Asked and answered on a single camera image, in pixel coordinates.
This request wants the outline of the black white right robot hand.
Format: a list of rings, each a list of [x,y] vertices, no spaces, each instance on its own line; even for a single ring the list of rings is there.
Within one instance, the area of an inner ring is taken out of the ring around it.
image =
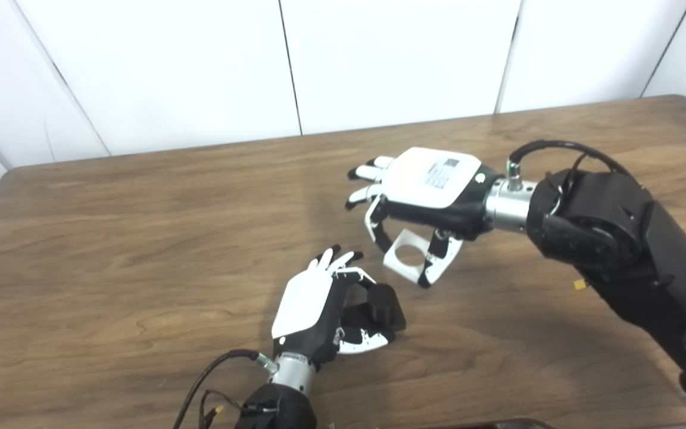
[[[365,228],[383,252],[395,244],[383,227],[388,218],[433,228],[422,268],[405,274],[422,288],[436,283],[463,242],[492,231],[487,197],[501,174],[472,155],[412,147],[398,157],[371,158],[348,178],[368,182],[345,208],[369,203]]]

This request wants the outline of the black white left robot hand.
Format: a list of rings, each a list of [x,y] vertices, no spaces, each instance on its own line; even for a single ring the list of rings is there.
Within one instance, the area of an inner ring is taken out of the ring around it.
[[[319,371],[338,354],[367,353],[395,341],[391,329],[342,323],[349,288],[360,285],[370,291],[378,284],[354,266],[363,256],[361,251],[343,253],[335,244],[288,281],[270,329],[274,359],[297,354]]]

